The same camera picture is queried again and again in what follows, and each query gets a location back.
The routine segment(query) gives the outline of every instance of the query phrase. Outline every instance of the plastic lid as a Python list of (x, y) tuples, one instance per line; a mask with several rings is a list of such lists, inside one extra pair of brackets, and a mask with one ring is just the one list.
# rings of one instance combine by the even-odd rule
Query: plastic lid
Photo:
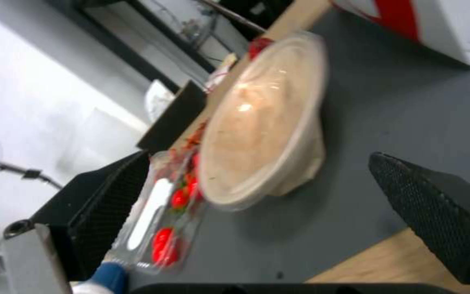
[(321, 39), (297, 33), (262, 52), (228, 91), (201, 145), (200, 183), (220, 208), (242, 209), (275, 175), (317, 117), (325, 85)]

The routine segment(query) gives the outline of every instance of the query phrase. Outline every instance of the round plastic container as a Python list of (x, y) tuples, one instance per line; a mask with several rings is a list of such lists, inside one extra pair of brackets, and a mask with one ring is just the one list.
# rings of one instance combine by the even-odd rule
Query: round plastic container
[(319, 107), (327, 76), (324, 44), (307, 32), (274, 43), (248, 66), (205, 130), (206, 199), (240, 210), (315, 175), (325, 157)]

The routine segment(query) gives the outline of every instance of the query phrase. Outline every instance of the textured gripper pad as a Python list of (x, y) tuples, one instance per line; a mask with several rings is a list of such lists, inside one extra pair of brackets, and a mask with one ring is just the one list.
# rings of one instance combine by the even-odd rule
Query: textured gripper pad
[(393, 209), (461, 283), (470, 284), (470, 184), (382, 153), (369, 170)]

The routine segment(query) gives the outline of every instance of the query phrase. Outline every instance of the wooden table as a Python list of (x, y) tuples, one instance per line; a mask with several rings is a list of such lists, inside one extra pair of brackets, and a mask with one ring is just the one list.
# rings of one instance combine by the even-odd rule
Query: wooden table
[[(296, 30), (309, 28), (330, 8), (328, 0), (296, 0), (273, 24), (265, 37), (281, 39)], [(248, 65), (247, 56), (209, 95), (207, 107), (177, 140), (188, 137), (217, 108), (222, 97)], [(457, 293), (470, 293), (460, 284), (410, 229), (379, 242), (333, 268), (314, 276), (308, 283), (429, 283)]]

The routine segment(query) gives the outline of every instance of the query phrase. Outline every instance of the gray table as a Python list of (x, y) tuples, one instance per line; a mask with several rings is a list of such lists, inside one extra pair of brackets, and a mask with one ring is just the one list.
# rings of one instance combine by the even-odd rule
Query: gray table
[(367, 169), (373, 151), (470, 181), (470, 69), (347, 13), (331, 11), (312, 31), (330, 59), (328, 158), (315, 180), (243, 212), (208, 209), (182, 272), (135, 272), (132, 288), (302, 282), (400, 231)]

